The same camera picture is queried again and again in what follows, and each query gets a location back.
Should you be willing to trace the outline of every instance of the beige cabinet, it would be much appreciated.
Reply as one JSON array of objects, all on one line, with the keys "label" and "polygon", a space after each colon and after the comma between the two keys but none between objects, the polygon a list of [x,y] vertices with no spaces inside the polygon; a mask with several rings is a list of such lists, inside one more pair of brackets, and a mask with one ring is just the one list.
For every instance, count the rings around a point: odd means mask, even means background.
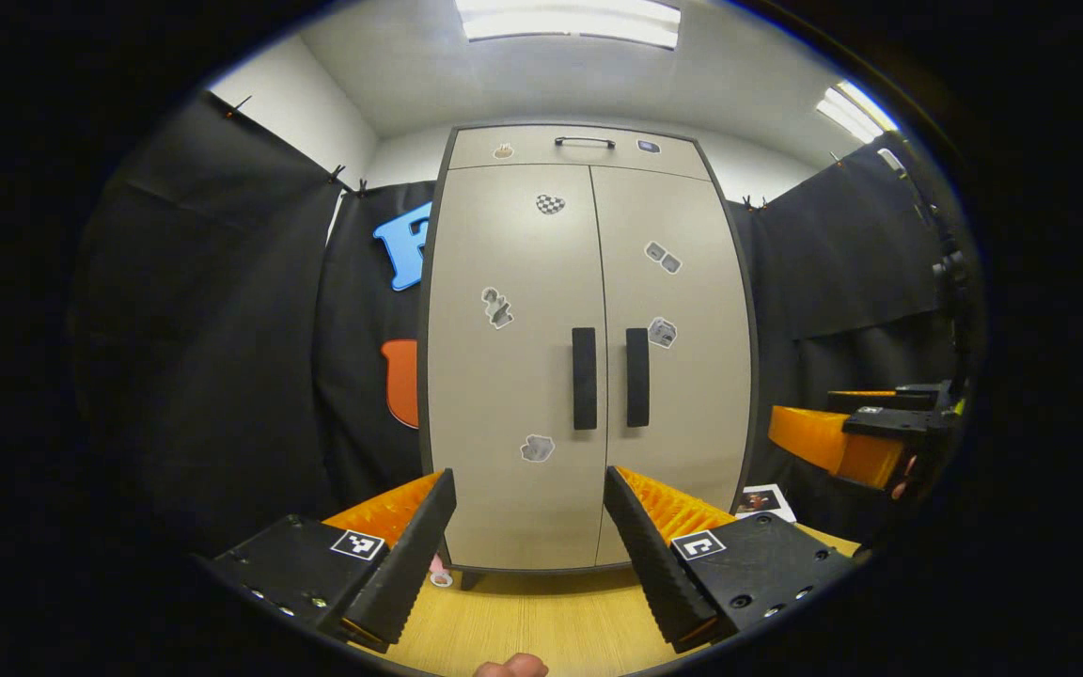
[{"label": "beige cabinet", "polygon": [[606,466],[733,509],[753,322],[694,141],[456,129],[425,260],[421,446],[454,468],[448,564],[623,564]]}]

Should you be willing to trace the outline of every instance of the blue letter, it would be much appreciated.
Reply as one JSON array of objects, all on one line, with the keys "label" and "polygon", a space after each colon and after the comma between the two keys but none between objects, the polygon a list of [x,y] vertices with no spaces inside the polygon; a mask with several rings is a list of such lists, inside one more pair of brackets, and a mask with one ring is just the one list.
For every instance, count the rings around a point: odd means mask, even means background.
[{"label": "blue letter", "polygon": [[[421,269],[425,263],[425,237],[429,235],[429,210],[433,203],[425,203],[408,213],[389,220],[374,229],[374,235],[387,245],[391,266],[395,268],[395,278],[391,279],[391,288],[404,291],[413,284],[420,282]],[[412,232],[414,224],[420,224],[420,232]]]}]

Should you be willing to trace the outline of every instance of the black handle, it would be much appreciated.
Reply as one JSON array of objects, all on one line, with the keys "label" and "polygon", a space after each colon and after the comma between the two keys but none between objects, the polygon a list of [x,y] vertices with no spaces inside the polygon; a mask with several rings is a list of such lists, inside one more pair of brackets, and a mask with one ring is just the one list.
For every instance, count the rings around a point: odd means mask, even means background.
[{"label": "black handle", "polygon": [[645,329],[624,330],[624,424],[629,428],[650,425],[650,339]]},{"label": "black handle", "polygon": [[575,430],[596,430],[596,329],[571,330],[571,376],[575,385]]},{"label": "black handle", "polygon": [[616,142],[611,139],[598,139],[595,136],[558,136],[554,139],[553,144],[556,146],[562,146],[563,141],[596,141],[599,143],[608,143],[609,148],[616,148]]}]

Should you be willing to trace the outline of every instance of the cabinet leg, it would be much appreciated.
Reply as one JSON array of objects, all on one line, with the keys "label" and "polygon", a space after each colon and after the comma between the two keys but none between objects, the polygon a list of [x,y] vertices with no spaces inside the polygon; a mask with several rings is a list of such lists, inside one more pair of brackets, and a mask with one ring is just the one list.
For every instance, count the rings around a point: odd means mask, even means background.
[{"label": "cabinet leg", "polygon": [[464,571],[462,581],[459,582],[460,590],[469,590],[473,588],[474,584],[482,580],[482,574],[477,574],[474,571]]}]

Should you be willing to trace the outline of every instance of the fluorescent light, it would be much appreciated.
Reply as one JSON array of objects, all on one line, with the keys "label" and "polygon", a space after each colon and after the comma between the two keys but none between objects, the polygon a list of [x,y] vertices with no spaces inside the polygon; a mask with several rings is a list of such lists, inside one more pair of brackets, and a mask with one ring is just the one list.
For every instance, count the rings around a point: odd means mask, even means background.
[{"label": "fluorescent light", "polygon": [[879,136],[885,130],[882,130],[876,123],[867,117],[866,113],[859,109],[854,103],[851,103],[850,99],[844,96],[837,89],[826,89],[825,90],[826,102],[835,104],[843,115],[854,121],[856,125],[863,128],[865,132],[872,134],[873,138]]},{"label": "fluorescent light", "polygon": [[650,0],[456,0],[467,39],[586,35],[674,50],[680,12]]},{"label": "fluorescent light", "polygon": [[847,116],[846,113],[843,113],[843,108],[838,108],[837,106],[835,106],[835,104],[831,102],[825,102],[825,100],[822,100],[822,102],[818,102],[817,109],[818,112],[821,112],[822,115],[824,115],[825,117],[828,117],[831,120],[837,121],[838,125],[841,125],[843,128],[845,128],[848,132],[851,133],[851,136],[859,139],[859,141],[863,141],[864,143],[872,143],[876,139],[875,134],[870,133],[866,129],[860,127],[860,125],[856,123],[856,121],[851,119],[850,116]]},{"label": "fluorescent light", "polygon": [[885,115],[885,112],[880,109],[879,106],[872,99],[867,97],[863,91],[859,90],[859,87],[851,84],[850,82],[838,82],[837,88],[843,90],[843,93],[850,96],[851,101],[857,104],[860,108],[863,108],[864,113],[867,113],[867,117],[876,120],[876,125],[879,125],[880,129],[886,130],[886,132],[895,132],[898,129],[897,123],[895,123],[889,116]]}]

